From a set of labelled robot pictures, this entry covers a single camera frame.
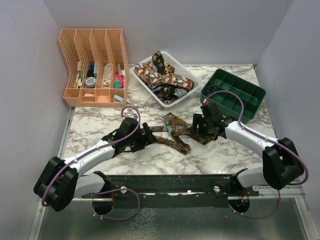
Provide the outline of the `orange floral tie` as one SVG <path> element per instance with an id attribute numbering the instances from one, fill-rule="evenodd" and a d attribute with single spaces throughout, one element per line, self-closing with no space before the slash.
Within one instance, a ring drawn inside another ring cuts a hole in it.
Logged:
<path id="1" fill-rule="evenodd" d="M 191 147 L 189 144 L 183 142 L 180 136 L 188 136 L 201 145 L 206 145 L 212 141 L 210 137 L 192 135 L 192 124 L 187 123 L 171 112 L 163 117 L 163 121 L 163 125 L 149 126 L 148 128 L 151 133 L 168 132 L 172 140 L 162 136 L 155 136 L 156 143 L 171 147 L 183 155 L 188 154 L 191 151 Z"/>

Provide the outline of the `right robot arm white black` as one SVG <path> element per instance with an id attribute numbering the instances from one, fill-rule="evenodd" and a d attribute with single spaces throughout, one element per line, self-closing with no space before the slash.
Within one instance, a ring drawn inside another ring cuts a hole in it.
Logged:
<path id="1" fill-rule="evenodd" d="M 289 138 L 263 135 L 235 118 L 224 117 L 215 103 L 203 104 L 194 114 L 191 134 L 201 137 L 223 137 L 235 141 L 257 154 L 262 166 L 244 169 L 231 177 L 229 189 L 240 196 L 253 186 L 270 186 L 281 190 L 305 173 L 294 143 Z"/>

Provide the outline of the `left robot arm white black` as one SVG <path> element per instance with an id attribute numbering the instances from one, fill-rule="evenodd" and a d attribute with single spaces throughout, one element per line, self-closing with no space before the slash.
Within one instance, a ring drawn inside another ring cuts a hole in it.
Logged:
<path id="1" fill-rule="evenodd" d="M 87 194 L 106 197 L 111 186 L 104 176 L 101 173 L 86 173 L 125 152 L 126 148 L 134 153 L 156 141 L 147 123 L 140 124 L 136 119 L 126 117 L 119 128 L 84 152 L 66 159 L 51 158 L 35 183 L 33 192 L 41 198 L 43 206 L 50 206 L 56 212 L 63 210 L 72 199 Z"/>

